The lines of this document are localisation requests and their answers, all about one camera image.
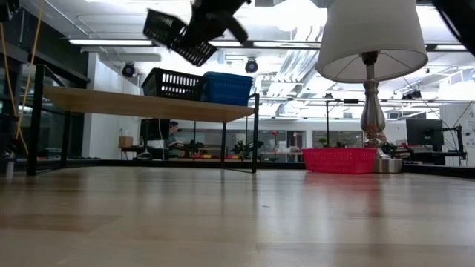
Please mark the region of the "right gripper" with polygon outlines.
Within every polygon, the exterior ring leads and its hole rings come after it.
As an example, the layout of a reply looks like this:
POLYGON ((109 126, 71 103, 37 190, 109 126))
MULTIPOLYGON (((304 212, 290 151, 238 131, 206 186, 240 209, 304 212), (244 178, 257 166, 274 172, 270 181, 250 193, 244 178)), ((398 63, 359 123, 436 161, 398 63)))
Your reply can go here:
POLYGON ((183 46, 194 47, 211 41, 222 36, 226 30, 243 45, 249 36, 234 14, 244 4, 251 3, 251 0, 194 0, 183 46))

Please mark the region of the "black plastic basket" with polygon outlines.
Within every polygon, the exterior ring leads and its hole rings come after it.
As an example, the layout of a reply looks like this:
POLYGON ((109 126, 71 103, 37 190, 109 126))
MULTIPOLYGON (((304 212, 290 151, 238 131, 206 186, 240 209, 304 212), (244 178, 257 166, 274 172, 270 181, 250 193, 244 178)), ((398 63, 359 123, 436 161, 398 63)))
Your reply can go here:
POLYGON ((142 83, 145 96, 200 101, 206 79, 189 73, 153 68, 142 83))
POLYGON ((188 26, 176 16, 148 9, 143 35, 157 43, 178 53, 194 66, 202 66, 217 51, 217 48, 208 42, 190 44, 186 39, 188 26))

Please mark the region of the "red plastic basket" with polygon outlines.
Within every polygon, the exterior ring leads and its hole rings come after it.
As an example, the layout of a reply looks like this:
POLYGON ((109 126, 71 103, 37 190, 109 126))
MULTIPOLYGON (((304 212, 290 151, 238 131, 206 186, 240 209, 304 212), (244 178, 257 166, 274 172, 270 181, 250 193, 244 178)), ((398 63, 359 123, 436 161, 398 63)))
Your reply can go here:
POLYGON ((308 171, 328 174, 372 173, 375 148, 305 148, 302 150, 308 171))

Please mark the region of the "wooden shelf black metal legs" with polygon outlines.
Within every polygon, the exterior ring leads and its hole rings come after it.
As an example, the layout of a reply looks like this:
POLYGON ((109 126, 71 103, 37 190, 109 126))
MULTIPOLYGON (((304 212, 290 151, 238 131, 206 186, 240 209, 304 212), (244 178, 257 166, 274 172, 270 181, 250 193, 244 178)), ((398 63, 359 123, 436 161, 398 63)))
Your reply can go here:
POLYGON ((37 170, 38 135, 41 123, 42 99, 45 97, 65 111, 65 122, 62 137, 62 155, 60 168, 68 166, 69 119, 71 113, 100 113, 117 116, 149 117, 153 119, 172 118, 199 122, 216 122, 223 125, 250 115, 255 117, 254 131, 258 130, 259 108, 236 105, 215 104, 209 102, 193 102, 180 99, 139 96, 125 93, 112 93, 94 90, 96 60, 88 66, 88 87, 67 88, 60 82, 57 86, 44 84, 44 78, 55 74, 46 65, 37 65, 35 72, 35 89, 33 94, 33 110, 30 121, 30 138, 28 142, 27 174, 34 176, 37 170))

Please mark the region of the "long ceiling light fixture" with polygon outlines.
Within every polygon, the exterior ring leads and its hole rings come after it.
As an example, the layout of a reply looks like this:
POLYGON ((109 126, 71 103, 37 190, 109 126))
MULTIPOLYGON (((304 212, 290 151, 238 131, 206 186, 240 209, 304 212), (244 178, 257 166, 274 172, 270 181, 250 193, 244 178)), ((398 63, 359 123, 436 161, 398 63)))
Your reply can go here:
MULTIPOLYGON (((94 46, 94 47, 157 47, 160 44, 154 43, 147 39, 69 39, 72 45, 94 46)), ((263 49, 319 49, 320 42, 286 42, 286 41, 247 41, 240 44, 237 41, 210 41, 209 44, 220 48, 230 47, 246 47, 246 48, 263 48, 263 49)))

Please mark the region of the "black computer monitor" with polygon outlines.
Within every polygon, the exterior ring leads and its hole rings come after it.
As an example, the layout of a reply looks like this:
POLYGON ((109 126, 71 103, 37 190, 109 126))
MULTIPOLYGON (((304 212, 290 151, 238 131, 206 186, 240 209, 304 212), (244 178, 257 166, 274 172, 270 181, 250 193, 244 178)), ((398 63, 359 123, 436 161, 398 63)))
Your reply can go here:
POLYGON ((406 119, 407 144, 432 146, 439 151, 444 145, 442 121, 438 119, 406 119))
POLYGON ((144 140, 167 140, 169 137, 169 119, 142 119, 140 137, 144 140))

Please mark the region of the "person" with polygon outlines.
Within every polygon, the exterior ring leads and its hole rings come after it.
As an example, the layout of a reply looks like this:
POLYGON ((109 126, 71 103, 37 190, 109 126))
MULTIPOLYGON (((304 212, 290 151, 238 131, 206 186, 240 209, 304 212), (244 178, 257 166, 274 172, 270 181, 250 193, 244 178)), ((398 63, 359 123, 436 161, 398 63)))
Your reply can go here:
POLYGON ((178 142, 175 138, 175 134, 176 132, 178 132, 178 130, 179 130, 179 124, 175 121, 170 121, 169 131, 168 131, 168 140, 166 141, 169 158, 177 158, 180 155, 180 150, 178 149, 178 142))

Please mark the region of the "silver table lamp white shade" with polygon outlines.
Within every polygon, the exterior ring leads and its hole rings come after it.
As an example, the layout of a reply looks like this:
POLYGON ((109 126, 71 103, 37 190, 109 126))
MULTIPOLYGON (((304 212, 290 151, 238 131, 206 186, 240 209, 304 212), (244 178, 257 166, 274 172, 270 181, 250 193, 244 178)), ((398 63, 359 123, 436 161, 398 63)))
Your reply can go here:
POLYGON ((398 173, 401 159, 385 154, 380 82, 414 73, 428 63, 415 0, 332 0, 316 70, 337 83, 362 84, 361 129, 377 150, 375 172, 398 173))

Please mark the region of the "white cabinet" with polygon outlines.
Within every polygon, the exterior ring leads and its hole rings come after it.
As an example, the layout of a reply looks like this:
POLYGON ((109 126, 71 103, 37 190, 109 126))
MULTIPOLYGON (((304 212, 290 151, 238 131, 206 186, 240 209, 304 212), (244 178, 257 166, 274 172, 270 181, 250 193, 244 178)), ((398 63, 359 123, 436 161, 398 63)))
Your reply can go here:
POLYGON ((443 126, 453 128, 462 127, 462 143, 466 159, 447 156, 445 164, 447 166, 468 166, 475 168, 475 102, 472 104, 447 104, 440 107, 440 116, 444 122, 443 126))

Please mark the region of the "black metal table frame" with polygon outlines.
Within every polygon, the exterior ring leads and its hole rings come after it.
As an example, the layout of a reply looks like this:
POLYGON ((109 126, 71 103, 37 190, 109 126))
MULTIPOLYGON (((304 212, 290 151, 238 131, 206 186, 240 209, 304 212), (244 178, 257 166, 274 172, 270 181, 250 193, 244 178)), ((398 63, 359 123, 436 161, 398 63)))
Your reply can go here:
MULTIPOLYGON (((19 160, 15 164, 16 171, 26 171, 35 175, 40 171, 58 170, 61 168, 82 167, 147 167, 147 168, 224 168, 243 169, 251 171, 251 162, 227 161, 221 165, 220 161, 136 161, 136 160, 112 160, 112 159, 75 159, 68 160, 65 166, 59 160, 41 160, 31 168, 26 161, 19 160)), ((442 165, 403 165, 403 173, 427 174, 443 177, 456 177, 475 180, 475 167, 449 167, 442 165)))

